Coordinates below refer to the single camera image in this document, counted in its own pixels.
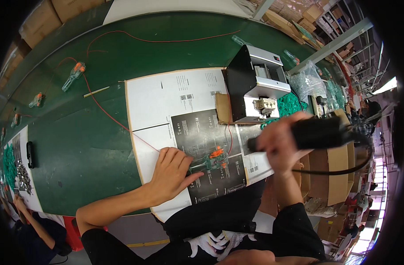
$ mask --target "plaid shirt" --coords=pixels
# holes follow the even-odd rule
[[[346,115],[353,126],[352,131],[367,137],[370,136],[371,131],[374,128],[372,123],[364,121],[364,119],[358,115],[356,110],[351,110],[351,115]]]

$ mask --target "pile of green plastic rings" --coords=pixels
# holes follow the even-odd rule
[[[294,114],[295,112],[302,110],[301,105],[304,110],[306,110],[308,107],[308,104],[305,102],[301,101],[301,103],[299,104],[298,98],[293,93],[289,93],[289,94],[279,98],[277,100],[277,105],[279,107],[280,118],[290,116],[290,115]],[[268,124],[278,121],[280,118],[269,119],[269,120],[265,121],[265,124],[261,124],[261,130],[263,130],[265,128],[265,126],[267,126]]]

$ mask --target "black sleeve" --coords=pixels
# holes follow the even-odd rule
[[[93,265],[146,263],[115,236],[102,229],[86,231],[81,242]]]
[[[302,203],[287,206],[273,223],[272,237],[280,256],[325,259],[324,246],[314,231]]]

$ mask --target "silver machine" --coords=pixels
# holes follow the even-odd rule
[[[277,99],[290,93],[280,56],[243,45],[225,71],[233,122],[279,118]]]

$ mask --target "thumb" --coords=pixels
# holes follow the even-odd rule
[[[194,182],[199,177],[202,177],[205,173],[198,172],[191,174],[190,176],[186,177],[180,185],[180,189],[184,190],[187,186],[189,186],[192,182]]]

